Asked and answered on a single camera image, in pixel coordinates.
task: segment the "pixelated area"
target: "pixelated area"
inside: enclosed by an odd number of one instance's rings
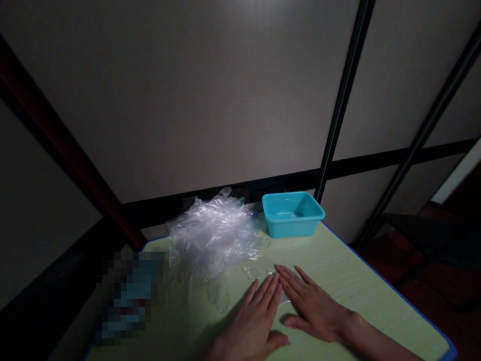
[[[128,260],[120,259],[117,253],[109,262],[109,268],[119,269],[120,274],[114,274],[108,282],[95,332],[96,345],[117,345],[123,338],[136,338],[138,331],[145,329],[162,277],[163,259],[163,252],[135,252]]]

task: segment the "blue table edge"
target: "blue table edge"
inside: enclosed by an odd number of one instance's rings
[[[429,318],[427,318],[426,316],[424,316],[424,314],[421,313],[421,311],[419,311],[416,307],[414,307],[414,305],[409,302],[409,300],[404,297],[397,289],[395,289],[388,281],[386,281],[384,279],[383,276],[381,276],[379,274],[379,272],[377,272],[374,268],[371,267],[371,265],[369,263],[367,263],[364,258],[362,258],[361,256],[359,256],[357,254],[356,251],[354,251],[348,243],[344,242],[342,240],[341,237],[339,237],[339,235],[334,232],[327,224],[325,224],[323,221],[320,221],[324,226],[326,226],[326,228],[331,231],[337,238],[339,238],[339,240],[344,243],[345,246],[347,246],[351,251],[352,253],[354,253],[361,261],[364,262],[364,264],[366,264],[375,274],[377,274],[379,276],[379,278],[381,278],[389,287],[391,287],[391,289],[396,292],[404,301],[406,301],[406,303],[411,306],[414,311],[416,311],[422,318],[424,318],[437,332],[439,332],[439,334],[446,340],[447,344],[449,345],[449,350],[438,360],[438,361],[453,361],[456,359],[457,357],[457,350],[456,350],[456,347],[454,346],[454,343],[452,343],[452,341],[444,334],[444,332],[442,332],[439,328],[437,328],[437,326],[431,322],[431,320]],[[164,236],[164,237],[159,237],[159,238],[156,238],[156,239],[153,239],[152,241],[149,241],[147,242],[144,247],[142,247],[142,250],[141,252],[144,251],[145,247],[150,243],[150,242],[154,242],[154,241],[158,241],[159,239],[163,239],[163,238],[167,238],[168,236]],[[92,342],[90,343],[90,346],[87,350],[87,352],[85,352],[85,356],[84,358],[82,359],[82,361],[86,361],[87,357],[89,356],[90,354],[90,351],[92,350],[92,348],[94,347],[94,340],[92,340]]]

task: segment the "chair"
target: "chair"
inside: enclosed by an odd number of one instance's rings
[[[434,262],[444,262],[460,268],[481,268],[481,225],[454,225],[432,218],[385,214],[384,220],[393,226],[420,251],[423,260],[393,286],[399,288]],[[467,311],[481,303],[481,293],[459,307]]]

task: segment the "clear plastic bag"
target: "clear plastic bag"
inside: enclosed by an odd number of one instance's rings
[[[251,280],[260,276],[258,266],[273,270],[272,261],[261,255],[269,242],[261,233],[264,225],[244,205],[244,198],[229,197],[230,192],[226,187],[209,202],[196,197],[188,211],[167,223],[172,281],[214,289],[209,294],[217,295],[213,284],[231,266],[242,266]],[[224,285],[220,289],[225,293]],[[208,299],[215,303],[218,297]]]

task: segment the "forearm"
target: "forearm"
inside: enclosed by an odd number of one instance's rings
[[[422,361],[421,358],[383,334],[358,313],[351,315],[343,340],[348,347],[374,361]]]

